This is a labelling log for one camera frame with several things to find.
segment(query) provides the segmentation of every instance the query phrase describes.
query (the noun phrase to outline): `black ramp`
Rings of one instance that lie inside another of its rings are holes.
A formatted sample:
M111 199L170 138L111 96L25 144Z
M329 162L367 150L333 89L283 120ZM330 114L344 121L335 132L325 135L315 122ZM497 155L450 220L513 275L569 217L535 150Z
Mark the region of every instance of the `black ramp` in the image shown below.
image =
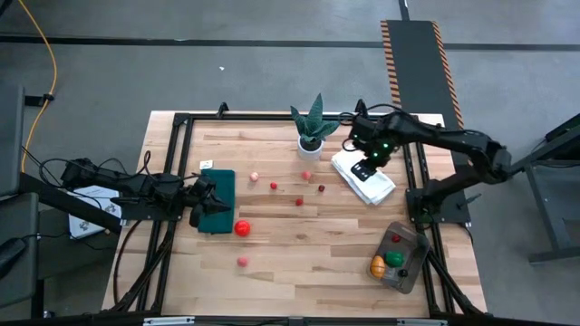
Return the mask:
M382 41L389 74L391 97L409 113L436 113L443 116L447 129L463 129L457 95L439 28L433 22L381 22ZM463 154L451 152L455 169L467 164ZM464 203L465 195L458 192L448 201ZM453 214L464 215L467 210Z

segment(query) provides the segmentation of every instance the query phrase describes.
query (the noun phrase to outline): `white label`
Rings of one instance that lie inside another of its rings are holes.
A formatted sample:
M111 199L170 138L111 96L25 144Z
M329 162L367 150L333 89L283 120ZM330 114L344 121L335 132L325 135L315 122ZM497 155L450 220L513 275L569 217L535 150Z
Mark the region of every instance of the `white label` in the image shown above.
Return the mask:
M207 160L207 161L201 161L201 162L199 162L199 169L213 168L213 167L214 167L214 161L213 160Z

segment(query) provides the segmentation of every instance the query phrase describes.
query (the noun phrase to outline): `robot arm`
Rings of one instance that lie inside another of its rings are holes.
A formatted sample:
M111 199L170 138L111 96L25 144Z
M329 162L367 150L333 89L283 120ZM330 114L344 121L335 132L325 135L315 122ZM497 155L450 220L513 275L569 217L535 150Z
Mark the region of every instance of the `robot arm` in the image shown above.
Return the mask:
M66 164L61 176L67 188L101 186L118 190L111 201L123 208L124 219L177 220L185 207L191 207L189 224L197 227L203 215L231 208L214 195L216 182L197 176L194 185L184 187L184 179L169 173L128 175L97 167L87 158Z
M366 157L351 168L361 181L372 176L376 168L384 167L391 159L391 153L400 146L412 142L464 153L472 162L472 166L460 169L453 176L430 180L425 185L421 199L435 210L452 193L479 182L496 184L509 178L511 155L505 147L482 132L447 130L441 125L419 122L402 110L395 110L373 121L369 119L362 101L359 101L356 111L359 113L353 118L348 140Z

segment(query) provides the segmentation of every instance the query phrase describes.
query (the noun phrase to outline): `white cloth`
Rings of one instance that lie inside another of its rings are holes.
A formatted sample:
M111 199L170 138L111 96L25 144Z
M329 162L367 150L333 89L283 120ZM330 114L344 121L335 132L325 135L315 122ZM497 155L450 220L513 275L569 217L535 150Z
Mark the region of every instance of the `white cloth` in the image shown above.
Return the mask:
M381 171L377 171L366 181L362 182L351 172L351 168L363 158L364 154L359 150L354 152L341 150L334 154L331 162L338 173L343 176L344 180L348 182L354 192L366 204L379 205L393 191L395 184Z

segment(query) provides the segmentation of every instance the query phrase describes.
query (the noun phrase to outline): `butcher block tabletop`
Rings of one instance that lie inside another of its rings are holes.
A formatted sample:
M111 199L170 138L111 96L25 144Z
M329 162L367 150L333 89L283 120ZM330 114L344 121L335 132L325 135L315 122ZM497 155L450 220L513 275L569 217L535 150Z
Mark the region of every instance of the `butcher block tabletop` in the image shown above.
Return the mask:
M151 173L163 170L175 113L153 111L150 115L141 157L150 150ZM439 114L418 116L423 122L443 123ZM184 212L186 218L178 223L173 243L162 314L427 317L421 276L410 294L401 294L383 287L367 273L387 226L395 221L409 225L402 151L382 169L395 183L395 190L378 206L365 205L330 162L349 130L341 126L327 138L320 161L308 162L297 155L297 131L292 121L195 121L186 175L199 172L199 161L210 159L213 168L234 170L235 221L249 222L251 232L246 237L201 234L189 226L189 211ZM181 128L174 174L183 137ZM425 146L425 151L430 177L454 173L448 150ZM309 180L301 177L305 170L312 172ZM252 172L259 174L256 183L249 180ZM416 179L420 187L419 175ZM277 183L276 190L270 188L271 182ZM319 185L325 186L324 192L318 191ZM302 206L295 205L297 198L304 200ZM141 223L127 243L119 270L120 296L143 268L151 226L148 221ZM120 245L128 229L124 227ZM458 225L441 225L440 231L449 273L474 305L485 311L468 234ZM238 257L247 258L247 267L237 266ZM443 309L440 280L431 270ZM156 282L155 273L148 306ZM111 272L103 308L112 305Z

